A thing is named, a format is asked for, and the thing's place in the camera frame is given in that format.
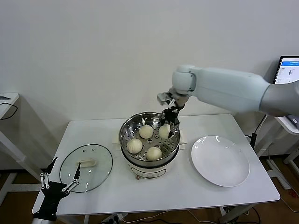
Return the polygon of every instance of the pot lid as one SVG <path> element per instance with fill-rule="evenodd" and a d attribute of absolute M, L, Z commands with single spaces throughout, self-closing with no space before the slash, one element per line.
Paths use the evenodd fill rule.
<path fill-rule="evenodd" d="M 98 144 L 84 145 L 71 152 L 60 168 L 60 181 L 73 181 L 79 162 L 80 184 L 72 192 L 87 192 L 100 186 L 112 169 L 112 155 L 107 148 Z"/>

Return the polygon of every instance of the white table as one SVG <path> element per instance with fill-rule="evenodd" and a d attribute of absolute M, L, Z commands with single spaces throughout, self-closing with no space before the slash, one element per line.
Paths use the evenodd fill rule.
<path fill-rule="evenodd" d="M 86 193 L 71 193 L 61 200 L 57 215 L 93 215 L 104 213 L 182 210 L 241 205 L 223 216 L 222 223 L 242 214 L 256 203 L 280 199 L 267 172 L 244 137 L 234 117 L 224 115 L 185 116 L 179 118 L 180 130 L 187 140 L 184 150 L 175 158 L 174 167 L 163 177 L 136 180 L 114 144 L 125 119 L 71 121 L 60 142 L 58 157 L 50 179 L 59 182 L 59 169 L 66 156 L 79 146 L 98 143 L 107 147 L 113 156 L 113 168 L 107 180 Z M 218 135 L 236 143 L 250 163 L 248 179 L 237 187 L 216 186 L 204 179 L 190 162 L 193 143 L 207 135 Z M 33 213 L 43 200 L 40 192 Z"/>
<path fill-rule="evenodd" d="M 18 93 L 0 93 L 0 96 L 11 98 L 9 100 L 0 100 L 0 103 L 14 104 L 19 98 Z M 2 104 L 0 105 L 0 119 L 4 117 L 6 112 L 9 110 L 11 105 Z M 10 155 L 19 165 L 27 170 L 36 179 L 40 180 L 39 174 L 42 172 L 23 152 L 12 143 L 1 131 L 0 131 L 0 148 L 2 151 Z M 12 192 L 24 192 L 24 191 L 38 191 L 40 184 L 12 184 L 17 173 L 10 173 L 6 179 L 1 191 L 0 191 L 0 205 L 2 204 L 6 194 Z"/>

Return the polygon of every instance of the metal rim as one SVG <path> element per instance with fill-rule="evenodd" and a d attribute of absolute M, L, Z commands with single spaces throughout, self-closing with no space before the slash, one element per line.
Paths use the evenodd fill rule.
<path fill-rule="evenodd" d="M 102 183 L 105 182 L 105 180 L 110 176 L 110 174 L 111 174 L 111 170 L 112 170 L 112 167 L 113 167 L 113 156 L 112 156 L 111 152 L 109 151 L 109 149 L 107 149 L 105 146 L 100 145 L 100 144 L 86 144 L 86 145 L 80 146 L 80 147 L 76 148 L 75 150 L 73 150 L 71 153 L 69 153 L 69 154 L 65 157 L 64 161 L 66 160 L 66 158 L 67 158 L 70 154 L 72 154 L 73 152 L 75 152 L 77 149 L 80 149 L 80 148 L 85 147 L 85 146 L 91 146 L 91 145 L 93 145 L 93 146 L 95 146 L 95 145 L 96 145 L 96 146 L 101 146 L 101 147 L 105 148 L 105 149 L 109 152 L 109 154 L 110 154 L 110 156 L 111 156 L 111 162 L 112 162 L 112 164 L 111 164 L 111 168 L 110 168 L 110 170 L 109 170 L 109 174 L 108 174 L 107 177 L 106 177 L 106 178 L 105 178 L 105 179 L 104 179 L 104 180 L 97 186 L 97 187 L 99 187 L 99 186 L 102 185 Z M 60 169 L 59 169 L 59 180 L 60 180 L 61 183 L 62 183 L 62 180 L 61 180 L 61 177 L 60 177 L 60 173 L 61 173 L 61 168 L 62 168 L 62 165 L 63 165 L 64 161 L 62 162 L 62 164 L 61 164 L 61 166 L 60 166 Z"/>
<path fill-rule="evenodd" d="M 158 165 L 158 166 L 150 166 L 150 167 L 142 166 L 142 165 L 138 165 L 138 164 L 134 163 L 133 161 L 129 160 L 128 157 L 127 157 L 127 156 L 125 155 L 125 153 L 123 152 L 123 150 L 124 150 L 124 149 L 121 147 L 121 152 L 122 152 L 123 156 L 126 158 L 126 160 L 128 160 L 128 162 L 132 163 L 134 166 L 137 166 L 137 167 L 140 167 L 140 168 L 145 168 L 145 169 L 155 169 L 155 168 L 160 168 L 160 167 L 166 166 L 168 163 L 170 163 L 171 161 L 173 161 L 174 158 L 175 158 L 175 157 L 177 156 L 177 154 L 178 154 L 178 151 L 179 151 L 179 145 L 178 145 L 178 149 L 176 150 L 175 154 L 173 155 L 173 157 L 172 157 L 170 160 L 168 160 L 167 162 L 165 162 L 165 163 L 163 163 L 163 164 L 161 164 L 161 165 Z"/>

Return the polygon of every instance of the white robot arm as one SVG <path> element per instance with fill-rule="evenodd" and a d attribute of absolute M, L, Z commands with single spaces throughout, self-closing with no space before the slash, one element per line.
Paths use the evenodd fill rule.
<path fill-rule="evenodd" d="M 172 75 L 172 88 L 158 94 L 160 104 L 169 105 L 169 109 L 162 112 L 161 119 L 166 117 L 167 122 L 170 112 L 177 116 L 190 96 L 235 112 L 299 115 L 299 81 L 270 84 L 253 73 L 182 65 Z M 178 130 L 178 124 L 173 121 L 168 123 L 171 132 Z"/>

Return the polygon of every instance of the computer monitor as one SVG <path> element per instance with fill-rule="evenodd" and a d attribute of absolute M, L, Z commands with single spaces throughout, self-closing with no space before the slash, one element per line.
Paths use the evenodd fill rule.
<path fill-rule="evenodd" d="M 299 56 L 281 56 L 274 79 L 274 84 L 286 84 L 299 80 Z M 299 117 L 286 116 L 298 129 Z"/>

